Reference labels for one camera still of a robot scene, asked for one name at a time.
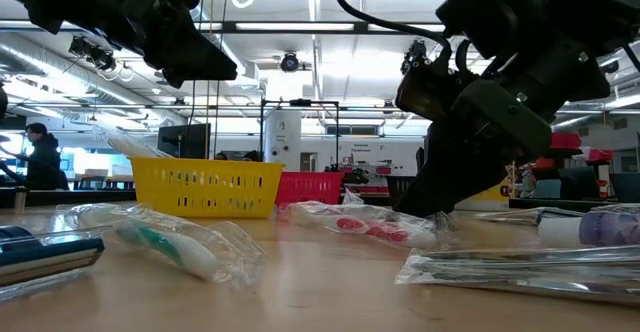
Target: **computer screen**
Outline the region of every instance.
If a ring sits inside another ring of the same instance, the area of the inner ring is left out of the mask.
[[[177,158],[208,159],[211,124],[161,127],[158,149]]]

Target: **ceiling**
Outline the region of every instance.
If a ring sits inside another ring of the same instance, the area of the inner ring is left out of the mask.
[[[348,0],[354,6],[360,6],[365,12],[379,18],[406,21],[419,24],[435,23],[439,21],[435,16],[436,8],[444,0]],[[12,0],[0,0],[3,6],[0,10],[0,20],[27,21],[25,9]],[[246,8],[238,8],[232,0],[202,0],[201,9],[203,21],[206,23],[235,21],[235,22],[355,22],[356,20],[345,13],[336,0],[254,0]],[[21,37],[53,52],[68,61],[77,62],[78,65],[89,70],[91,66],[85,61],[76,61],[76,58],[68,52],[73,36],[83,35],[94,43],[108,47],[108,44],[99,37],[80,31],[61,32],[51,35],[29,26],[13,29]],[[277,61],[284,52],[296,52],[298,58],[309,66],[307,72],[296,72],[304,84],[304,97],[316,98],[315,88],[312,84],[312,70],[314,66],[314,40],[311,34],[293,33],[224,33],[213,31],[209,36],[217,35],[228,47],[225,52],[231,51],[245,64],[247,70],[255,64],[260,69],[261,85],[257,80],[246,78],[236,83],[226,82],[186,82],[180,89],[166,85],[158,85],[161,78],[155,75],[155,71],[142,61],[142,58],[129,51],[116,51],[115,56],[126,62],[133,69],[133,79],[128,82],[115,78],[113,83],[139,95],[144,100],[157,104],[170,104],[176,98],[186,98],[191,103],[191,96],[195,93],[199,99],[197,104],[205,103],[205,96],[215,96],[216,90],[220,91],[220,103],[247,104],[257,103],[264,90],[264,83],[268,77],[281,73],[277,68]],[[355,34],[317,34],[315,44],[318,47],[317,62],[320,78],[320,96],[325,100],[362,101],[366,105],[382,105],[384,100],[395,98],[397,86],[401,80],[400,66],[404,53],[415,39],[407,35],[355,35]],[[454,38],[452,44],[455,47],[461,38]],[[427,50],[437,54],[435,44],[425,41]],[[628,59],[621,55],[621,69],[617,76],[611,76],[612,80],[621,79],[626,75],[635,74],[630,68]],[[479,58],[473,49],[469,51],[468,64],[474,71],[482,71],[489,64]],[[597,105],[580,104],[571,106],[575,109],[591,109]],[[188,116],[191,111],[182,111],[183,116]]]

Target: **white ceiling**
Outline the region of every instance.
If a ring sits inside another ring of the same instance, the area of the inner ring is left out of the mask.
[[[358,6],[361,0],[348,0]],[[362,0],[365,12],[377,17],[395,21],[411,21],[419,23],[438,23],[435,10],[444,0]],[[27,19],[24,8],[12,0],[0,0],[0,20]],[[237,8],[228,0],[202,0],[206,16],[213,21],[309,21],[309,0],[255,0],[244,9]],[[320,0],[319,13],[316,21],[353,21],[354,18],[342,11],[336,0]],[[20,32],[30,41],[43,48],[55,52],[60,56],[75,60],[67,52],[74,35],[78,33],[62,32],[57,36],[46,32]],[[103,43],[99,38],[85,34],[97,43]],[[259,66],[273,66],[274,56],[282,56],[285,51],[295,51],[301,61],[309,64],[313,61],[313,44],[311,35],[303,34],[227,34],[224,42],[230,50],[241,60],[255,62]],[[393,99],[397,86],[401,80],[400,65],[403,54],[414,40],[411,36],[382,36],[382,35],[319,35],[322,54],[322,85],[324,97],[329,100],[343,100],[353,98]],[[431,50],[434,43],[426,42]],[[478,61],[477,53],[470,51],[469,63],[472,68],[481,71],[488,61]],[[168,86],[158,86],[154,71],[147,67],[142,59],[124,51],[116,54],[122,60],[128,61],[135,71],[135,77],[130,82],[116,79],[114,82],[132,92],[140,94],[157,103],[169,103],[175,97],[190,96],[193,85],[185,83],[180,89]],[[81,65],[90,68],[86,63]],[[196,85],[196,94],[203,96],[207,90],[215,93],[215,83],[209,85],[201,82]],[[162,92],[155,94],[153,88],[160,88]],[[258,92],[238,86],[231,87],[221,84],[221,94],[248,95],[257,101]],[[305,87],[305,97],[313,98],[313,88]]]

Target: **yellow plastic basket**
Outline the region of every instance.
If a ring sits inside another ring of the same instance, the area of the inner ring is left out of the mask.
[[[266,218],[282,164],[131,158],[138,203],[180,217]]]

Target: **table surface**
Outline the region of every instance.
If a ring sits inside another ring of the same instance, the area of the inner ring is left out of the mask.
[[[52,208],[0,214],[50,228]],[[198,220],[201,224],[214,220]],[[150,259],[103,254],[87,277],[0,303],[3,331],[638,331],[630,307],[442,286],[395,285],[407,249],[283,222],[241,220],[265,250],[262,281],[234,291]],[[466,221],[479,245],[535,239]]]

